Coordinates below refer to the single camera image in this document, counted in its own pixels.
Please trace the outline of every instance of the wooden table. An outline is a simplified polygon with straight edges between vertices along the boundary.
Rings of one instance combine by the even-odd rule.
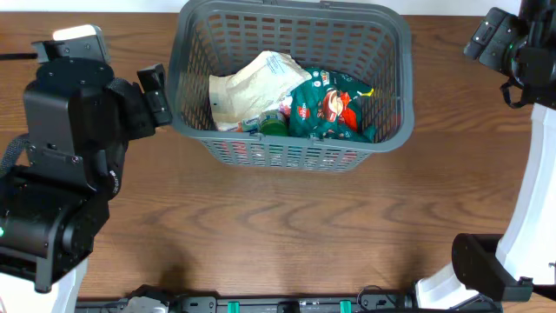
[[[507,108],[505,78],[462,55],[479,18],[407,20],[416,126],[403,147],[332,175],[229,167],[169,127],[132,142],[80,296],[123,296],[143,283],[226,296],[406,288],[450,262],[458,233],[503,233],[531,108]],[[103,28],[119,77],[168,68],[176,14],[2,13],[0,53],[31,51],[30,42],[84,23]],[[36,68],[2,62],[2,147],[27,130],[22,94]],[[506,307],[555,304],[535,297]]]

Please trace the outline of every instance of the food package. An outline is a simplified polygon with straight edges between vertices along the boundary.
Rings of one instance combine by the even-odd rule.
[[[290,136],[372,142],[373,127],[361,129],[361,107],[355,101],[374,90],[351,76],[317,68],[311,79],[292,91]]]
[[[291,110],[288,95],[310,78],[311,75],[290,55],[273,51],[261,52],[234,75],[210,76],[208,96],[216,128],[253,132],[257,130],[257,119],[262,112],[283,107],[283,114],[287,116],[287,111]]]

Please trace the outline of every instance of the basket mesh wall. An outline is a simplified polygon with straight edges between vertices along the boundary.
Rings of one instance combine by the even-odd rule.
[[[394,136],[401,124],[398,38],[373,21],[323,20],[253,12],[215,10],[190,28],[187,69],[182,71],[182,119],[197,130],[214,130],[209,75],[226,76],[245,67],[261,51],[290,54],[302,67],[337,70],[374,87],[361,102],[363,129],[376,127],[375,143]],[[303,168],[352,169],[370,153],[288,145],[201,139],[224,163]]]

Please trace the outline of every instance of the red label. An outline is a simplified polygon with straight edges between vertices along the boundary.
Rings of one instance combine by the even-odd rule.
[[[309,110],[307,109],[307,106],[305,104],[303,104],[302,106],[297,107],[297,113],[303,119],[308,118],[311,115],[311,113],[309,112]]]
[[[341,114],[344,105],[341,102],[340,92],[330,90],[322,101],[324,107],[324,116],[329,122],[335,122],[339,114]]]
[[[353,131],[357,131],[357,116],[351,109],[346,108],[342,111],[338,122],[346,124]]]

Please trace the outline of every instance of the gray plastic basket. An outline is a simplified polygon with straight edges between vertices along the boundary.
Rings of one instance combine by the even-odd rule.
[[[215,131],[209,75],[234,74],[264,50],[374,87],[362,112],[363,128],[377,128],[375,143]],[[400,147],[413,131],[411,32],[398,14],[380,5],[190,0],[180,13],[168,93],[174,128],[200,140],[224,163],[350,170],[375,152]]]

